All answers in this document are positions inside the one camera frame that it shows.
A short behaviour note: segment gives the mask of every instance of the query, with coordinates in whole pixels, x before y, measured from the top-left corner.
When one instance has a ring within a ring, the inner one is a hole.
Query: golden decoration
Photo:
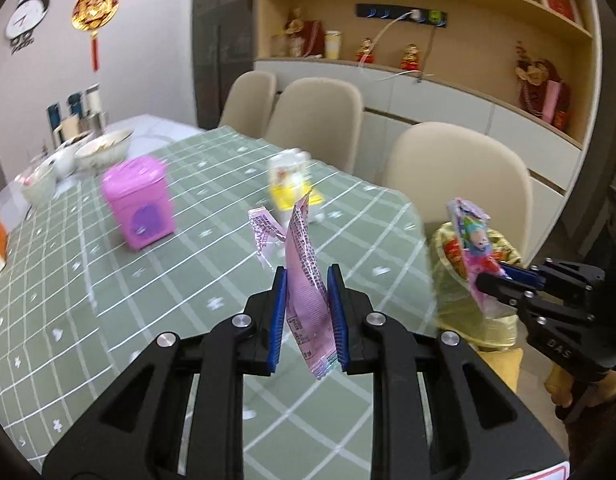
[[[72,26],[89,32],[92,39],[92,70],[99,70],[99,28],[112,20],[117,13],[119,0],[77,0],[72,10]]]

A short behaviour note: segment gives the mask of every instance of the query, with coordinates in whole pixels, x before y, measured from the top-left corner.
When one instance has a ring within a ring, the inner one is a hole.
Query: gold gift bag
[[[521,255],[501,233],[488,229],[488,238],[496,259],[506,264],[521,264]],[[448,249],[452,261],[446,256]],[[460,252],[457,251],[454,227],[447,222],[430,240],[432,277],[437,292],[437,325],[442,330],[454,330],[481,349],[513,346],[516,342],[518,317],[513,315],[488,319],[483,315],[470,294],[465,268]]]

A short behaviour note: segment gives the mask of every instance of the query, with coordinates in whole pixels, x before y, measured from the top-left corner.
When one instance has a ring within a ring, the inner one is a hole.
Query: wall clock
[[[45,17],[49,5],[50,0],[19,0],[6,25],[13,54],[35,41],[32,32]]]

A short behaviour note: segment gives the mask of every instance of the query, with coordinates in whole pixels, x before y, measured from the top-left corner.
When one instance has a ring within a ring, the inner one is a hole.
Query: green checkered tablecloth
[[[168,164],[177,230],[137,253],[100,179],[10,234],[0,274],[0,422],[37,468],[157,335],[207,332],[270,288],[247,211],[267,199],[267,160],[278,151],[224,127],[154,152]],[[432,332],[435,299],[412,206],[320,162],[310,171],[326,199],[325,219],[309,226],[324,275],[339,263],[375,309]],[[285,330],[277,373],[244,381],[246,479],[368,478],[372,378],[335,370],[317,382]]]

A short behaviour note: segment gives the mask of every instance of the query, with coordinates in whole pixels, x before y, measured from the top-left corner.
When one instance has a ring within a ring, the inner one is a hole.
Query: white cup
[[[329,30],[326,32],[326,59],[339,59],[341,55],[341,32]]]

